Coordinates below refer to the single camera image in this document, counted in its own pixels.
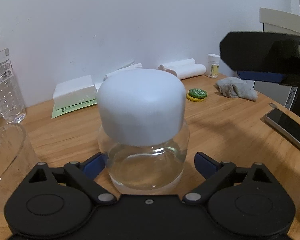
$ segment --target wooden tabletop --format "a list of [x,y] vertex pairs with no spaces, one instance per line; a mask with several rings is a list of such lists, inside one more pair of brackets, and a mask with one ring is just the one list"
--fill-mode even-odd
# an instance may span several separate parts
[[[194,154],[198,151],[217,161],[231,161],[239,167],[263,162],[296,205],[297,213],[289,236],[300,240],[300,151],[261,120],[272,109],[268,103],[273,100],[260,93],[257,102],[226,98],[213,86],[216,81],[205,76],[183,81],[187,90],[202,88],[208,92],[208,97],[201,103],[186,102],[189,148],[183,177],[172,193],[182,196],[204,181],[194,168]],[[300,124],[299,117],[283,106],[277,106]],[[51,119],[52,107],[52,100],[31,106],[22,122],[42,161],[51,167],[60,167],[73,160],[82,162],[99,151],[97,130],[101,121],[98,106]],[[106,169],[95,181],[119,196]],[[10,234],[0,214],[0,240]]]

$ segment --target gray rag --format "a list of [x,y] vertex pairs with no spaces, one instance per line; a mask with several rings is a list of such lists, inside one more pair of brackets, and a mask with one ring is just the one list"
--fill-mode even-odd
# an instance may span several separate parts
[[228,77],[216,82],[221,94],[228,98],[245,98],[256,101],[257,92],[248,85],[244,80],[237,77]]

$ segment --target black phone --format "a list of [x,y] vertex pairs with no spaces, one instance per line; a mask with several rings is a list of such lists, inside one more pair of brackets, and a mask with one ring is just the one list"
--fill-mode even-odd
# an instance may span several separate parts
[[296,121],[278,108],[266,114],[264,120],[300,150],[300,125]]

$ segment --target phone screen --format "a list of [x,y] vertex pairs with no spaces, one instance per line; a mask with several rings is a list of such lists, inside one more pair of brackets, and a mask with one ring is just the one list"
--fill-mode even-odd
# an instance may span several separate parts
[[273,109],[267,116],[300,142],[300,125],[298,123],[277,108]]

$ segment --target yellow disc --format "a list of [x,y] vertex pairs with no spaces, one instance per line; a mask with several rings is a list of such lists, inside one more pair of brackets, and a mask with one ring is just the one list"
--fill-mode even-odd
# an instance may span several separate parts
[[205,100],[205,98],[193,98],[191,97],[189,94],[187,94],[187,98],[190,100],[190,101],[194,101],[194,102],[202,102]]

